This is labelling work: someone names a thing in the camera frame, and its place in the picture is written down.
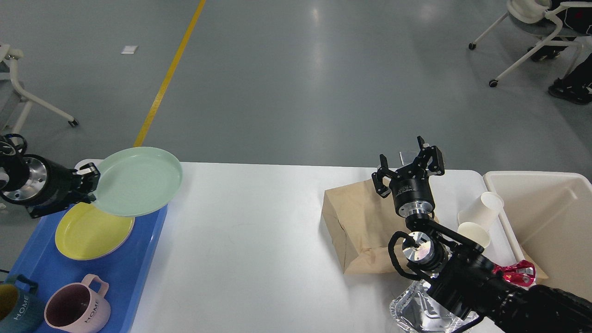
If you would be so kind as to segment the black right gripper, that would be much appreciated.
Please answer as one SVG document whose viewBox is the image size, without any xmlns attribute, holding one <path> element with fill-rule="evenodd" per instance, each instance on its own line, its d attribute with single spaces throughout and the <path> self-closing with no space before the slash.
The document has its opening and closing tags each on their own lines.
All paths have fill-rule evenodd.
<svg viewBox="0 0 592 333">
<path fill-rule="evenodd" d="M 412 161 L 412 179 L 398 178 L 398 173 L 389 168 L 384 154 L 379 155 L 379 166 L 371 175 L 380 197 L 387 198 L 393 194 L 395 212 L 402 218 L 414 214 L 433 215 L 436 205 L 429 177 L 445 174 L 441 150 L 426 143 L 421 136 L 417 137 L 417 143 L 420 150 Z"/>
</svg>

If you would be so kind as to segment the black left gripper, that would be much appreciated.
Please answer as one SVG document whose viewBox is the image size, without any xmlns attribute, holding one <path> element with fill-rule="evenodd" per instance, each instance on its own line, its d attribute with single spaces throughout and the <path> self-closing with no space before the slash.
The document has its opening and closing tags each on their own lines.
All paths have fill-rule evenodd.
<svg viewBox="0 0 592 333">
<path fill-rule="evenodd" d="M 67 210 L 77 203 L 97 200 L 93 193 L 101 177 L 97 165 L 84 164 L 80 169 L 68 169 L 38 155 L 25 155 L 28 175 L 20 188 L 1 190 L 7 203 L 25 207 L 31 218 L 40 218 Z"/>
</svg>

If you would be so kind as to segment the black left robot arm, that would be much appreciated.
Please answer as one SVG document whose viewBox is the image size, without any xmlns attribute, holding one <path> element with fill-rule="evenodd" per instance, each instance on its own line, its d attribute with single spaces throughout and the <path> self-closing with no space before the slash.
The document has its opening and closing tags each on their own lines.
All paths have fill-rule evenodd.
<svg viewBox="0 0 592 333">
<path fill-rule="evenodd" d="M 101 176 L 92 162 L 80 169 L 66 168 L 37 154 L 26 152 L 28 143 L 19 134 L 1 135 L 1 198 L 25 207 L 31 218 L 67 210 L 77 203 L 91 203 Z"/>
</svg>

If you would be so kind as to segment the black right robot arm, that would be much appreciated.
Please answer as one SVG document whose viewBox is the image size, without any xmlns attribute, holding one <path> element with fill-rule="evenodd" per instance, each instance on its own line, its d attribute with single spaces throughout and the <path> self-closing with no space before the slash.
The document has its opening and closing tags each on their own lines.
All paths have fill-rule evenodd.
<svg viewBox="0 0 592 333">
<path fill-rule="evenodd" d="M 435 221 L 429 178 L 444 175 L 444 160 L 423 137 L 417 143 L 419 153 L 410 164 L 390 169 L 381 154 L 371 176 L 379 196 L 393 196 L 395 212 L 408 228 L 395 232 L 387 245 L 396 272 L 428 282 L 429 297 L 461 320 L 476 312 L 458 333 L 485 318 L 506 333 L 589 333 L 590 301 L 558 288 L 524 289 L 508 282 L 483 255 L 482 245 Z"/>
</svg>

